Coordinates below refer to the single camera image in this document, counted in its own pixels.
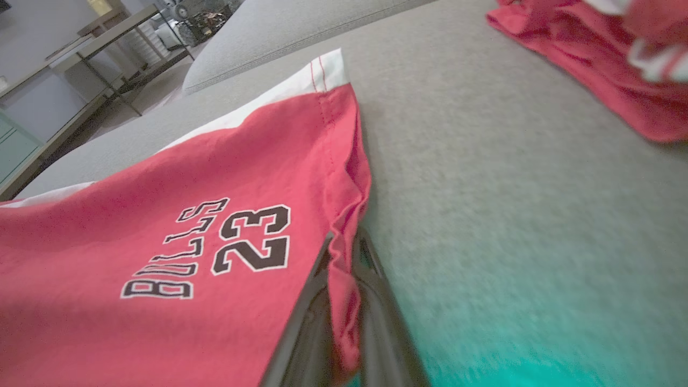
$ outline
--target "red clothing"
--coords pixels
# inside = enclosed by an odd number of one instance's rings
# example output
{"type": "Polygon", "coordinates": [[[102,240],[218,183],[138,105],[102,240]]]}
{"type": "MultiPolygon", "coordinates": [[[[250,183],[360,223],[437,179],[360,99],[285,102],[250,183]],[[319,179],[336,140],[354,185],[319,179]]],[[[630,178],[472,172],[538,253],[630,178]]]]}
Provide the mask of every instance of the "red clothing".
{"type": "Polygon", "coordinates": [[[633,0],[623,19],[630,31],[652,43],[688,43],[688,1],[633,0]]]}
{"type": "Polygon", "coordinates": [[[370,172],[337,61],[236,129],[0,206],[0,386],[256,386],[329,231],[335,340],[355,368],[370,172]]]}
{"type": "Polygon", "coordinates": [[[546,56],[644,137],[688,138],[688,85],[644,81],[626,62],[634,36],[581,0],[497,0],[491,26],[546,56]]]}

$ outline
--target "wall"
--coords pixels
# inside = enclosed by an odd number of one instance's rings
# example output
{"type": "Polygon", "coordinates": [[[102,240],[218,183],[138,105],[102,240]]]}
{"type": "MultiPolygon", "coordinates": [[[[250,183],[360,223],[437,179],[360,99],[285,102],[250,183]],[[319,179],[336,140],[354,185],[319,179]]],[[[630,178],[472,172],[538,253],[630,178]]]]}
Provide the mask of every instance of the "wall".
{"type": "Polygon", "coordinates": [[[129,11],[131,14],[135,14],[142,9],[146,8],[147,6],[150,6],[151,4],[155,3],[155,0],[120,0],[122,2],[122,5],[129,11]]]}
{"type": "Polygon", "coordinates": [[[8,0],[0,14],[0,76],[10,84],[41,65],[45,57],[78,38],[96,19],[87,0],[8,0]]]}

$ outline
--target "couch cushion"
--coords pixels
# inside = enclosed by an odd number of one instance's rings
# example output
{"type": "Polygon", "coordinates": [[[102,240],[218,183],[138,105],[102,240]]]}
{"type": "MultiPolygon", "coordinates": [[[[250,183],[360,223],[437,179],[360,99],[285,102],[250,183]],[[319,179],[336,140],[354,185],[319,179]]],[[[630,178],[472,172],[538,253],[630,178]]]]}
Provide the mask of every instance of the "couch cushion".
{"type": "Polygon", "coordinates": [[[688,151],[439,0],[176,101],[22,196],[107,177],[342,47],[373,189],[365,226],[434,386],[685,386],[688,151]]]}
{"type": "Polygon", "coordinates": [[[198,55],[184,93],[430,1],[248,0],[198,55]]]}

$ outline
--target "desk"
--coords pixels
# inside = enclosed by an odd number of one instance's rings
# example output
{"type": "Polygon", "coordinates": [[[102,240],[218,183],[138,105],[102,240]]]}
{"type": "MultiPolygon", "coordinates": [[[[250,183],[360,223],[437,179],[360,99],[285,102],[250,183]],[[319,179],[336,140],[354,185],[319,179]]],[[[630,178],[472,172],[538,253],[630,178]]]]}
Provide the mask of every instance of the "desk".
{"type": "MultiPolygon", "coordinates": [[[[85,42],[86,40],[89,39],[89,36],[84,36],[81,37],[70,44],[66,45],[65,47],[61,48],[60,51],[67,51],[71,50],[72,48],[77,47],[81,43],[85,42]]],[[[49,67],[53,62],[57,60],[56,56],[50,56],[46,58],[38,67],[34,68],[31,72],[28,72],[25,74],[23,77],[21,77],[18,81],[11,83],[7,88],[2,89],[0,91],[0,98],[4,97],[6,94],[9,94],[12,90],[22,86],[26,81],[30,80],[32,77],[37,75],[39,72],[45,70],[47,67],[49,67]]]]}
{"type": "MultiPolygon", "coordinates": [[[[119,99],[122,100],[122,102],[129,106],[129,108],[132,109],[139,116],[142,115],[141,112],[139,112],[131,104],[131,101],[128,101],[122,94],[133,90],[136,86],[145,85],[150,80],[163,73],[163,71],[167,70],[175,63],[181,61],[187,55],[190,56],[192,60],[195,59],[193,55],[191,55],[191,53],[189,52],[189,49],[186,48],[186,46],[184,46],[183,49],[172,51],[168,56],[163,56],[155,48],[154,44],[152,44],[150,40],[148,40],[148,38],[143,33],[141,33],[141,31],[138,30],[139,25],[143,24],[144,22],[148,21],[151,17],[159,13],[160,10],[157,9],[155,5],[151,4],[150,6],[147,6],[146,8],[141,10],[140,12],[126,18],[122,23],[119,23],[118,25],[115,25],[113,28],[103,32],[102,35],[95,38],[91,43],[86,45],[86,47],[82,48],[76,53],[79,59],[83,61],[83,63],[89,68],[89,70],[91,70],[93,74],[100,79],[100,81],[102,81],[110,90],[112,90],[112,92],[119,99]],[[114,41],[121,38],[129,31],[133,30],[137,30],[138,34],[146,41],[146,43],[153,48],[153,51],[155,51],[155,53],[160,57],[160,62],[152,66],[151,69],[145,70],[140,76],[137,76],[134,79],[130,80],[131,82],[135,83],[135,85],[132,85],[129,82],[125,82],[124,86],[118,89],[115,88],[103,75],[101,75],[100,72],[98,72],[98,70],[91,65],[91,63],[89,63],[89,59],[93,58],[99,52],[103,51],[107,46],[111,45],[114,41]]],[[[165,19],[162,13],[160,13],[160,16],[163,20],[165,20],[165,23],[167,23],[167,19],[165,19]]],[[[174,32],[174,29],[172,27],[170,27],[170,30],[172,30],[172,33],[176,35],[176,32],[174,32]]]]}

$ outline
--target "floor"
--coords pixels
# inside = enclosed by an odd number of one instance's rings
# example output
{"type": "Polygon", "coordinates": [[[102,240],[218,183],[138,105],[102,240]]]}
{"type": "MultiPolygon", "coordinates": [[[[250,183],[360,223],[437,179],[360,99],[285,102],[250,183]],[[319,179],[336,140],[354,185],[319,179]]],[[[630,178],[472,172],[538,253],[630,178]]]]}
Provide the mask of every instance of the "floor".
{"type": "MultiPolygon", "coordinates": [[[[191,55],[197,57],[207,44],[208,41],[189,48],[191,55]]],[[[132,105],[145,115],[181,98],[184,77],[189,71],[192,62],[190,57],[186,57],[153,79],[152,82],[141,89],[139,95],[133,100],[132,105]]],[[[40,171],[43,171],[71,150],[137,118],[138,115],[118,99],[106,103],[47,158],[40,171]]]]}
{"type": "MultiPolygon", "coordinates": [[[[205,48],[206,44],[208,44],[208,41],[196,47],[189,48],[191,55],[196,57],[205,48]]],[[[186,57],[179,63],[170,67],[169,70],[146,85],[136,99],[134,99],[132,105],[142,114],[146,114],[181,98],[184,77],[189,71],[191,64],[191,58],[186,57]]],[[[138,115],[124,103],[117,100],[99,117],[94,118],[99,118],[99,120],[98,123],[92,127],[95,131],[92,132],[93,135],[89,140],[102,136],[129,121],[137,119],[138,115]]]]}

